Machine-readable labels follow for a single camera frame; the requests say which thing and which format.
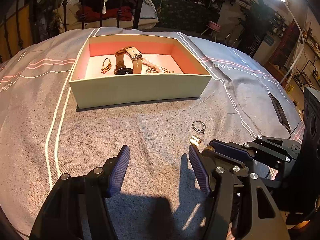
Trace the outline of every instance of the red cloth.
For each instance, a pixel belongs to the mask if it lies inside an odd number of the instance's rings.
[[[122,6],[121,7],[122,14],[120,16],[121,21],[131,21],[132,20],[132,13],[131,8],[129,6]],[[102,19],[108,19],[108,18],[117,18],[117,12],[118,9],[109,9],[106,10],[106,13],[102,14]],[[100,13],[94,12],[91,7],[84,6],[84,22],[95,22],[100,20]],[[76,15],[78,17],[81,17],[82,15],[82,8],[80,8]]]

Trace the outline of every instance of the blue gripper pad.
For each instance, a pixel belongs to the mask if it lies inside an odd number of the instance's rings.
[[[109,176],[109,186],[107,189],[107,193],[110,197],[120,191],[121,185],[125,176],[125,172],[127,171],[127,167],[130,161],[130,149],[127,145],[125,145],[119,152],[117,156],[117,162],[113,167],[113,170]]]
[[[191,166],[196,175],[201,191],[209,195],[211,193],[211,190],[209,187],[209,176],[205,171],[205,168],[201,163],[200,159],[202,159],[202,156],[198,151],[198,149],[196,148],[196,146],[193,147],[192,145],[190,145],[189,160],[191,162]]]

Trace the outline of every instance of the screw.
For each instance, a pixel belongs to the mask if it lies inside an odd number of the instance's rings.
[[[224,168],[222,168],[222,167],[216,167],[216,172],[217,173],[224,173]]]
[[[68,174],[68,173],[63,173],[63,174],[60,176],[60,179],[62,179],[62,180],[66,180],[67,178],[69,178],[69,174]]]
[[[240,170],[240,167],[239,167],[239,166],[234,166],[234,167],[233,167],[233,171],[238,172],[239,170]]]
[[[257,179],[259,176],[255,173],[250,174],[251,179]]]
[[[95,174],[100,174],[102,171],[103,171],[103,169],[102,169],[101,167],[97,167],[97,168],[95,168],[95,169],[93,170],[93,172],[94,172]]]

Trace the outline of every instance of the watch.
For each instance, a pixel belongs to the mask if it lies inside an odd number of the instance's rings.
[[[141,70],[142,70],[142,54],[140,51],[138,51],[134,46],[128,46],[125,47],[121,50],[118,50],[115,53],[116,56],[116,68],[114,70],[114,74],[115,75],[119,75],[119,74],[131,74],[129,69],[130,68],[126,68],[124,65],[124,60],[123,60],[123,56],[124,54],[127,54],[130,59],[132,60],[132,65],[133,65],[133,74],[141,74]]]

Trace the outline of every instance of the box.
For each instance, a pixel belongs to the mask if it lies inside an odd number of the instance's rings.
[[[174,73],[114,75],[117,50],[136,47],[147,60]],[[101,73],[109,58],[112,69]],[[132,61],[124,55],[126,67]],[[161,99],[199,97],[211,79],[200,62],[177,39],[116,34],[90,37],[74,66],[69,84],[79,108],[107,106]]]

